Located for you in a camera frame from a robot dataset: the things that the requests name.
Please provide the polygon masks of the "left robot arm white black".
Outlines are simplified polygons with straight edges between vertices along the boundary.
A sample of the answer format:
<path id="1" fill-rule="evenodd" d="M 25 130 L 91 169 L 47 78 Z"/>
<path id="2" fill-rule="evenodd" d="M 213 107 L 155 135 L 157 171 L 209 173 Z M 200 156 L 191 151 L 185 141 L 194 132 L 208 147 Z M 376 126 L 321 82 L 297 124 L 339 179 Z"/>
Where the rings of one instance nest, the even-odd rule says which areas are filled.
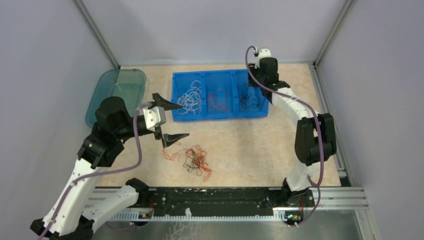
<path id="1" fill-rule="evenodd" d="M 154 135 L 164 148 L 185 137 L 183 133 L 167 134 L 161 129 L 167 121 L 166 111 L 180 108 L 154 93 L 152 101 L 142 103 L 134 114 L 129 114 L 121 97 L 105 98 L 95 111 L 96 122 L 77 153 L 62 193 L 49 213 L 34 220 L 30 229 L 39 239 L 89 240 L 103 224 L 128 207 L 147 206 L 152 210 L 150 188 L 137 178 L 128 180 L 100 203 L 91 207 L 86 204 L 101 178 L 115 173 L 112 165 L 127 140 L 134 139 L 141 151 L 140 137 L 144 135 Z"/>

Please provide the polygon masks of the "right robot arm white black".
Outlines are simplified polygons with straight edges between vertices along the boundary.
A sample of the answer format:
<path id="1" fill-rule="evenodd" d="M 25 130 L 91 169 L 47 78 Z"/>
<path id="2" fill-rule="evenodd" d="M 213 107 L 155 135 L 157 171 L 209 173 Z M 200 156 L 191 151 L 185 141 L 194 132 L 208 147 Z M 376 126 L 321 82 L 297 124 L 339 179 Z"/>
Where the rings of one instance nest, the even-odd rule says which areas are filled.
<path id="1" fill-rule="evenodd" d="M 278 199 L 287 206 L 295 206 L 309 199 L 307 191 L 311 187 L 321 186 L 325 162 L 337 152 L 334 118 L 330 113 L 315 111 L 279 79 L 276 58 L 264 57 L 246 66 L 248 85 L 260 88 L 268 102 L 281 109 L 296 127 L 297 162 L 283 180 Z"/>

